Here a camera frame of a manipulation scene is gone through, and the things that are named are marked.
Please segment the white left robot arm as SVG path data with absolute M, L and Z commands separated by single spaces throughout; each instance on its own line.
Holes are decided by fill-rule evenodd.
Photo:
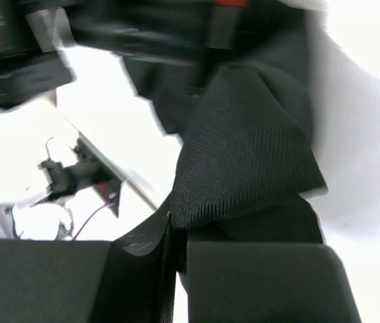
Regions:
M 73 5 L 73 1 L 0 1 L 0 109 L 72 82 L 55 49 L 44 52 L 27 16 Z

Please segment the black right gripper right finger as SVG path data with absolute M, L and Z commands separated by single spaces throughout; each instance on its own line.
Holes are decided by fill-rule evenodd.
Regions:
M 190 322 L 360 322 L 343 264 L 324 244 L 191 234 L 187 278 Z

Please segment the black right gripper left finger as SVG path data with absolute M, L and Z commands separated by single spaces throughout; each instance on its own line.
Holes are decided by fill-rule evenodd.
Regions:
M 171 322 L 169 215 L 113 242 L 0 240 L 0 322 Z

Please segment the black pleated skirt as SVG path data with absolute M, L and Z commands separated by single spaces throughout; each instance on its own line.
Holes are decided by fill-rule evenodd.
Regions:
M 66 10 L 80 45 L 120 55 L 165 139 L 106 113 L 88 135 L 125 169 L 165 162 L 163 208 L 181 238 L 323 241 L 303 198 L 326 183 L 312 151 L 302 1 L 84 1 Z

